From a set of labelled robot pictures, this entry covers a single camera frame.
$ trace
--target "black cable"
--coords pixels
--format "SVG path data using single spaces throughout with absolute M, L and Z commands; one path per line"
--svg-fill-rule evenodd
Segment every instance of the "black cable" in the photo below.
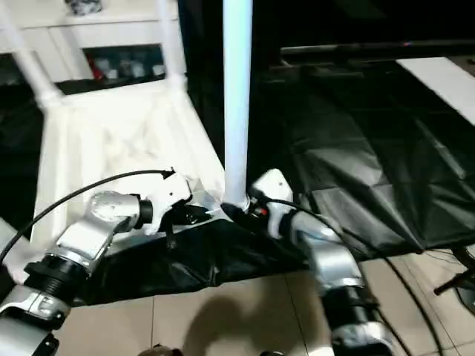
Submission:
M 332 230 L 335 230 L 327 221 L 325 221 L 325 219 L 322 219 L 321 217 L 319 217 L 316 213 L 314 213 L 313 211 L 307 209 L 307 208 L 304 208 L 302 206 L 300 206 L 299 204 L 295 204 L 294 202 L 288 202 L 286 200 L 279 200 L 279 199 L 270 199 L 268 197 L 263 197 L 265 200 L 267 200 L 268 202 L 276 202 L 276 203 L 279 203 L 279 204 L 282 204 L 282 205 L 288 205 L 288 206 L 291 206 L 299 211 L 303 211 L 311 216 L 313 216 L 314 218 L 316 218 L 318 221 L 320 221 L 321 223 L 323 223 L 326 227 L 332 229 Z M 369 249 L 373 250 L 375 253 L 376 253 L 376 256 L 383 259 L 383 261 L 386 262 L 386 264 L 393 270 L 394 274 L 398 277 L 398 279 L 401 281 L 402 285 L 404 286 L 404 288 L 406 289 L 407 293 L 409 293 L 410 297 L 412 298 L 412 300 L 414 301 L 414 303 L 416 304 L 416 307 L 417 309 L 419 310 L 419 312 L 421 313 L 421 316 L 422 318 L 424 319 L 426 325 L 427 325 L 427 328 L 429 329 L 429 332 L 432 334 L 432 337 L 433 337 L 433 341 L 434 343 L 436 344 L 436 348 L 437 348 L 437 352 L 440 356 L 444 356 L 444 349 L 442 348 L 442 344 L 440 343 L 440 339 L 439 339 L 439 336 L 437 334 L 437 331 L 436 331 L 436 328 L 434 327 L 434 325 L 432 324 L 432 321 L 430 320 L 429 318 L 429 315 L 428 313 L 425 311 L 424 309 L 424 306 L 422 305 L 421 301 L 419 300 L 419 298 L 416 296 L 416 293 L 412 290 L 412 288 L 409 286 L 409 283 L 406 281 L 406 279 L 402 276 L 401 272 L 399 272 L 399 270 L 397 269 L 397 267 L 390 261 L 389 258 L 387 258 L 383 252 L 381 250 L 379 250 L 378 248 L 376 248 L 375 246 L 373 246 L 371 243 L 369 243 L 368 241 L 365 241 L 362 237 L 360 237 L 359 235 L 355 234 L 354 232 L 352 232 L 351 230 L 348 230 L 347 228 L 342 228 L 343 232 L 350 235 L 352 238 L 354 238 L 355 240 L 357 240 L 358 242 L 360 242 L 362 245 L 365 245 L 366 247 L 368 247 Z
M 391 323 L 387 319 L 386 315 L 384 315 L 383 311 L 380 308 L 377 308 L 376 311 L 378 312 L 379 317 L 381 318 L 381 320 L 383 320 L 383 323 L 387 326 L 387 328 L 389 329 L 391 334 L 393 334 L 394 338 L 397 340 L 399 345 L 401 345 L 401 347 L 404 350 L 405 354 L 407 356 L 413 356 L 413 353 L 409 350 L 409 348 L 407 347 L 404 340 L 402 340 L 401 335 L 396 331 L 396 329 L 394 329 L 394 326 L 391 325 Z
M 67 202 L 68 200 L 73 199 L 74 197 L 77 197 L 78 195 L 84 193 L 85 191 L 89 191 L 99 185 L 105 184 L 112 182 L 113 180 L 125 178 L 125 177 L 130 177 L 130 176 L 138 176 L 140 174 L 162 174 L 163 176 L 169 175 L 171 172 L 170 171 L 161 171 L 157 169 L 149 169 L 145 171 L 133 171 L 133 172 L 128 172 L 128 173 L 122 173 L 122 174 L 117 174 L 115 176 L 101 179 L 98 182 L 92 183 L 90 185 L 86 185 L 84 188 L 80 188 L 77 191 L 74 191 L 73 193 L 68 194 L 66 197 L 61 198 L 57 202 L 54 202 L 50 206 L 48 206 L 45 210 L 43 210 L 41 213 L 36 215 L 27 225 L 25 225 L 23 228 L 20 228 L 16 235 L 8 241 L 7 245 L 4 247 L 4 249 L 0 253 L 0 265 L 3 263 L 5 257 L 7 256 L 8 252 L 12 249 L 12 247 L 20 240 L 20 237 L 33 225 L 35 225 L 38 221 L 40 221 L 43 217 L 45 217 L 47 214 L 49 214 L 53 209 L 57 208 L 60 206 L 62 203 Z

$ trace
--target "shelf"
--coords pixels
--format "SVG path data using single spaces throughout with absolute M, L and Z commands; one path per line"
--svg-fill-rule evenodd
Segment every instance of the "shelf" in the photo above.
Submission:
M 178 18 L 176 0 L 171 4 L 171 16 Z M 86 16 L 72 16 L 64 0 L 6 0 L 18 26 L 55 27 L 79 24 L 145 22 L 158 20 L 156 0 L 102 0 L 104 9 Z

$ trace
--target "tiled floor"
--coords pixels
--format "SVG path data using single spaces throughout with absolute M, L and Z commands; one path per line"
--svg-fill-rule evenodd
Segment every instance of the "tiled floor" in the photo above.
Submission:
M 460 266 L 439 252 L 393 262 L 421 298 L 445 354 L 475 355 L 475 317 L 453 292 L 432 293 Z M 419 312 L 391 270 L 382 261 L 363 267 L 382 310 L 413 354 L 435 355 Z M 185 356 L 258 356 L 269 349 L 292 356 L 331 355 L 321 304 L 306 272 L 75 309 L 57 335 L 59 356 L 137 356 L 155 343 L 180 348 Z M 398 355 L 403 355 L 400 348 Z

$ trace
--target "black tarp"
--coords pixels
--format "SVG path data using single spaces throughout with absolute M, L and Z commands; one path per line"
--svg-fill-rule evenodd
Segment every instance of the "black tarp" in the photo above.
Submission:
M 185 35 L 190 97 L 223 159 L 222 48 L 209 36 L 203 41 L 206 26 L 194 31 L 197 17 L 181 10 L 194 19 L 184 22 L 193 33 Z M 263 58 L 271 52 L 261 47 L 253 68 L 248 182 L 280 168 L 303 203 L 387 256 L 475 243 L 471 124 L 395 62 L 269 70 Z M 33 211 L 42 115 L 31 95 L 13 96 L 1 101 L 0 214 L 18 228 Z M 353 247 L 359 260 L 374 258 Z M 173 251 L 158 240 L 105 259 L 83 298 L 108 303 L 195 291 L 300 268 L 303 256 L 285 241 L 217 221 L 178 234 Z

